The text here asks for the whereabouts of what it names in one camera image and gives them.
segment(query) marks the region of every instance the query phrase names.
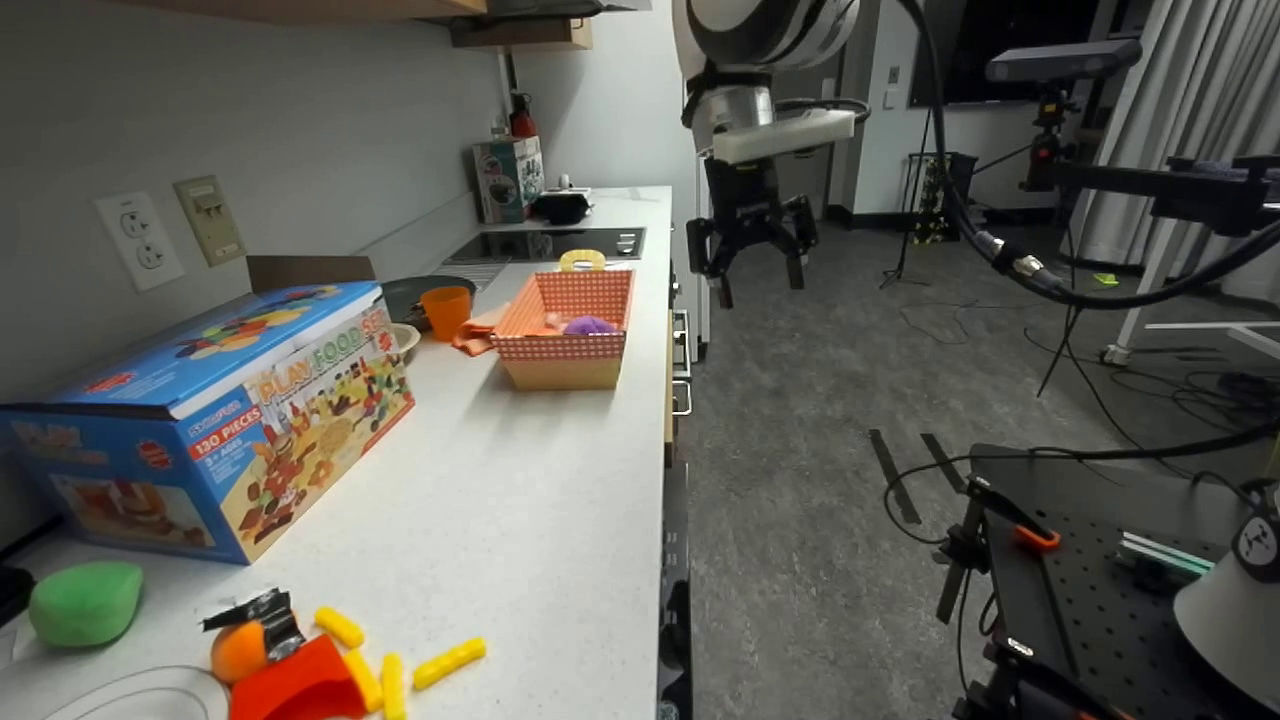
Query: white countertop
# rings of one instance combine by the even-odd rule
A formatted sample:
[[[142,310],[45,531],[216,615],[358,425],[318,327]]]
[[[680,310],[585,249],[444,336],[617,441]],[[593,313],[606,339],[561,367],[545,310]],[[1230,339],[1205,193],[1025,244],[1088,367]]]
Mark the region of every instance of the white countertop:
[[[0,634],[0,716],[49,716],[146,667],[206,666],[198,620],[287,588],[299,620],[349,609],[367,661],[408,666],[485,638],[487,661],[411,697],[430,720],[651,720],[658,634],[662,366],[672,193],[606,193],[597,224],[642,224],[628,353],[612,392],[512,392],[497,356],[424,344],[414,408],[251,568],[45,539],[19,555],[53,573],[136,562],[136,629],[85,658]],[[534,264],[475,295],[497,313]]]

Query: wall outlet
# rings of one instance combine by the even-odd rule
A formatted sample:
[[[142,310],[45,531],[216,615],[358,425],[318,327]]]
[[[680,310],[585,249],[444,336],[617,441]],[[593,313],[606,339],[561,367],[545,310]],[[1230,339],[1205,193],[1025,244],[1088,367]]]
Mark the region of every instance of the wall outlet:
[[[222,193],[216,190],[216,178],[179,182],[179,183],[173,183],[173,193],[187,212],[187,224],[198,241],[206,268],[244,255],[230,207],[226,207]]]
[[[184,275],[184,261],[173,254],[146,193],[100,196],[96,212],[105,217],[136,290],[161,290]]]

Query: upper cabinet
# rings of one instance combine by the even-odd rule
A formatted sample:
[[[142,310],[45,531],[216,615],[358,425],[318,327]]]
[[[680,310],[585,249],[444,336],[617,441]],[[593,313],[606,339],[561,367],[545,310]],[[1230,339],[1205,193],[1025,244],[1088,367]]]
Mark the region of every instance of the upper cabinet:
[[[597,18],[597,13],[640,13],[651,0],[136,0],[176,13],[244,18],[270,26],[344,26],[344,20],[546,20],[546,18]]]
[[[487,18],[487,0],[136,0],[151,9],[244,18],[266,26],[344,26],[403,18]]]

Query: orange basket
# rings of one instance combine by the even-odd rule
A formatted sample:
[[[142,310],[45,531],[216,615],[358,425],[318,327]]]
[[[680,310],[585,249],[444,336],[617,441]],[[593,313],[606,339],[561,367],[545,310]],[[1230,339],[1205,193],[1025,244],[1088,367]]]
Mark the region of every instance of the orange basket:
[[[631,274],[534,274],[493,332],[517,390],[612,390],[628,349]],[[606,319],[612,336],[556,323]]]

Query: gray carpet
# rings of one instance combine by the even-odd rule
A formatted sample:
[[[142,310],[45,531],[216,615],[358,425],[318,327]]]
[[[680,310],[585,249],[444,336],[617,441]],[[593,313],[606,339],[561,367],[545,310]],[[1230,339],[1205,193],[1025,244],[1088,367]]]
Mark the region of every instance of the gray carpet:
[[[773,249],[730,264],[737,313],[714,310],[714,339],[683,425],[688,564],[696,609],[699,720],[875,720],[946,716],[958,697],[950,629],[930,620],[941,564],[880,510],[880,429],[898,463],[920,463],[920,433],[950,454],[995,445],[1123,445],[1075,367],[1036,400],[1061,310],[1010,290],[956,244],[913,249],[907,275],[880,290],[895,255],[888,231],[828,231],[808,293],[784,290]],[[1181,299],[1181,317],[1224,313]],[[1080,360],[1119,317],[1082,317]],[[1192,382],[1272,371],[1252,353],[1153,353],[1133,367]],[[1119,425],[1140,445],[1220,438],[1230,419],[1167,390],[1091,366]],[[1192,463],[1255,476],[1263,449]],[[958,522],[941,476],[913,481],[926,538]],[[983,677],[968,620],[968,677]]]

